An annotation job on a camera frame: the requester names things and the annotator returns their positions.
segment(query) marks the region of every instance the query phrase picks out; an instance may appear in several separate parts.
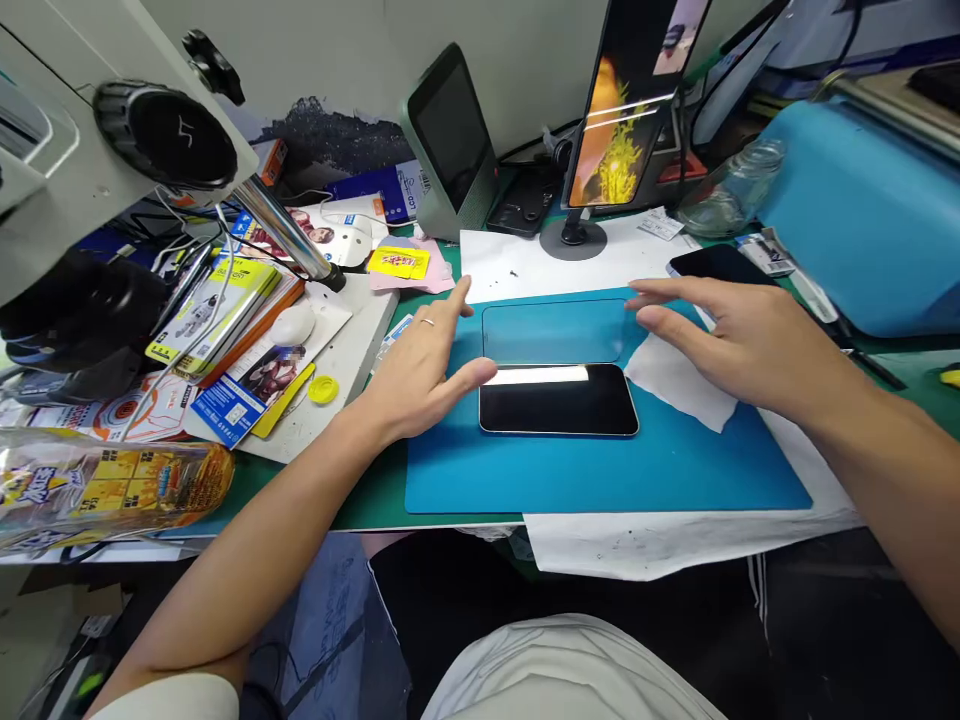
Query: black knob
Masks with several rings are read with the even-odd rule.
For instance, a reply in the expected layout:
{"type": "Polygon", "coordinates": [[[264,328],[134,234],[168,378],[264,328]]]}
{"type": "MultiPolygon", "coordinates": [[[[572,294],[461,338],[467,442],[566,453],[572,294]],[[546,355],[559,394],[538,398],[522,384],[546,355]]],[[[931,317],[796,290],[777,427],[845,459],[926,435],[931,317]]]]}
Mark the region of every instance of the black knob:
{"type": "Polygon", "coordinates": [[[243,88],[240,87],[240,76],[205,32],[191,30],[181,42],[191,58],[191,65],[210,92],[226,95],[234,105],[246,102],[243,88]]]}
{"type": "Polygon", "coordinates": [[[237,151],[226,130],[179,90],[140,80],[104,83],[93,113],[107,143],[158,183],[216,190],[237,174],[237,151]]]}

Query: white cloth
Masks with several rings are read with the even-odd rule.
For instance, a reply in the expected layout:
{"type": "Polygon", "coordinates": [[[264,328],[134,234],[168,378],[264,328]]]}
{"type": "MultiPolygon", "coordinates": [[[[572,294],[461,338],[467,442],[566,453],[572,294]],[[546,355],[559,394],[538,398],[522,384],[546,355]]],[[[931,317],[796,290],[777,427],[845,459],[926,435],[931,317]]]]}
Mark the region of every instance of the white cloth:
{"type": "Polygon", "coordinates": [[[240,698],[219,675],[184,673],[117,698],[91,720],[236,720],[240,698]]]}
{"type": "MultiPolygon", "coordinates": [[[[863,525],[853,502],[803,431],[767,410],[761,410],[760,416],[810,493],[812,508],[524,514],[537,567],[571,575],[655,580],[694,565],[755,555],[863,525]]],[[[663,481],[669,482],[669,476],[663,481]]]]}
{"type": "MultiPolygon", "coordinates": [[[[236,720],[237,693],[216,675],[145,685],[93,720],[236,720]]],[[[423,720],[724,720],[710,702],[622,630],[588,615],[506,625],[454,660],[423,720]]]]}

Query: black phone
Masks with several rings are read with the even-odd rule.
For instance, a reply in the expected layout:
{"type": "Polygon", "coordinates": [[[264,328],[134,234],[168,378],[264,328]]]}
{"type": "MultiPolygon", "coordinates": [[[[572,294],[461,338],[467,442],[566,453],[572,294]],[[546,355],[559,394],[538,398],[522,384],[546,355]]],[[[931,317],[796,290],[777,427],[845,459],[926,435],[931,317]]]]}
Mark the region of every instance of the black phone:
{"type": "Polygon", "coordinates": [[[480,427],[538,435],[636,435],[627,378],[612,363],[501,367],[480,388],[480,427]]]}
{"type": "Polygon", "coordinates": [[[727,282],[749,285],[776,285],[773,278],[745,258],[732,245],[713,245],[686,255],[675,257],[667,265],[667,272],[674,277],[712,277],[727,282]]]}

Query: snack package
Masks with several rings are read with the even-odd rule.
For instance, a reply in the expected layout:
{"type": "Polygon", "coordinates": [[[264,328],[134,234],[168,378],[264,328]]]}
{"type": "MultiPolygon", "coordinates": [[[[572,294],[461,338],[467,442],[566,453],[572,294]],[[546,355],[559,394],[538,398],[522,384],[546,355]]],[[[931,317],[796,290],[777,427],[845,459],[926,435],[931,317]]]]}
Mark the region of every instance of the snack package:
{"type": "Polygon", "coordinates": [[[0,428],[0,554],[189,525],[220,505],[233,468],[216,443],[0,428]]]}

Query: monitor stand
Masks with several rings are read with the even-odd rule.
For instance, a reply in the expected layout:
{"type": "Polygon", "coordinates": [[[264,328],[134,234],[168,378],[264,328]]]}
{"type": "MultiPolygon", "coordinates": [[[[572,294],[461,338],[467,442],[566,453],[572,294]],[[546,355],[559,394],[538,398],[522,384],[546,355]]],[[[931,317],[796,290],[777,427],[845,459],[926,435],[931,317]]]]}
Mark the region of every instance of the monitor stand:
{"type": "Polygon", "coordinates": [[[574,208],[564,222],[550,223],[540,232],[540,247],[558,260],[596,257],[607,246],[607,233],[589,218],[589,208],[574,208]]]}

